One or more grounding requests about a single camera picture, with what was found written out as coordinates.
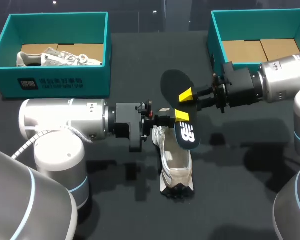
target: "white sneaker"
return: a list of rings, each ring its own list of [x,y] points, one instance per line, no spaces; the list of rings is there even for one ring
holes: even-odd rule
[[[102,65],[95,59],[90,59],[84,54],[73,55],[66,51],[56,51],[49,47],[42,54],[26,54],[21,51],[16,56],[17,67],[28,66],[88,66]]]
[[[187,197],[194,193],[192,158],[190,151],[182,149],[176,140],[175,130],[155,126],[152,141],[159,147],[162,170],[160,191],[167,197]]]

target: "cable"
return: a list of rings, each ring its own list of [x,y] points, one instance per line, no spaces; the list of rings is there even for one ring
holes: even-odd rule
[[[30,138],[30,140],[27,141],[25,143],[25,145],[23,145],[18,151],[16,151],[16,153],[11,158],[17,159],[17,157],[19,157],[28,147],[30,147],[32,144],[34,144],[39,138],[41,138],[42,136],[44,136],[50,132],[51,131],[45,130],[45,131],[41,131],[41,132],[37,133],[32,138]]]
[[[69,130],[72,133],[74,133],[77,137],[79,137],[83,142],[86,142],[88,144],[92,144],[93,142],[86,138],[81,132],[79,132],[76,128],[72,126],[60,126],[59,128],[56,127],[53,130],[43,130],[34,135],[32,138],[30,138],[29,141],[27,141],[13,156],[12,159],[17,159],[28,147],[30,147],[32,144],[34,144],[39,138],[43,137],[44,135],[51,133],[52,131],[60,131],[60,130]]]

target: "shoe sole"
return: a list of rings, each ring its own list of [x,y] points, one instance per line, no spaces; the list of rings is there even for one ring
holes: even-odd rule
[[[161,173],[160,182],[163,181],[163,175]],[[194,191],[189,186],[184,186],[182,183],[177,184],[176,186],[170,188],[165,185],[166,188],[161,192],[162,195],[166,196],[168,199],[183,199],[191,198],[195,194]]]
[[[160,155],[160,186],[165,185],[165,189],[163,191],[160,191],[162,195],[166,196],[167,198],[171,199],[183,199],[192,197],[194,195],[194,191],[189,186],[184,186],[182,183],[177,184],[174,187],[168,187],[163,179],[163,172],[162,172],[162,159],[161,159],[161,152],[160,147],[156,138],[156,135],[154,134],[154,130],[152,130],[152,142],[153,144],[159,149],[159,155]],[[192,184],[193,187],[193,179],[191,176],[190,184]]]

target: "shoe box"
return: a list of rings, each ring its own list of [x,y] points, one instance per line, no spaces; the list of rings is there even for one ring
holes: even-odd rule
[[[102,65],[16,67],[19,52],[49,47]],[[0,92],[7,99],[107,98],[111,57],[107,12],[11,14],[0,36]]]
[[[218,75],[224,63],[256,72],[262,62],[300,54],[300,9],[212,11],[207,48]]]

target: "shoe laces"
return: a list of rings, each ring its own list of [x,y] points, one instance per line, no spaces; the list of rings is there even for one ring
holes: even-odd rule
[[[79,56],[73,55],[69,52],[62,51],[59,55],[62,58],[62,62],[59,65],[85,65],[88,62],[88,56],[85,54],[80,54]]]

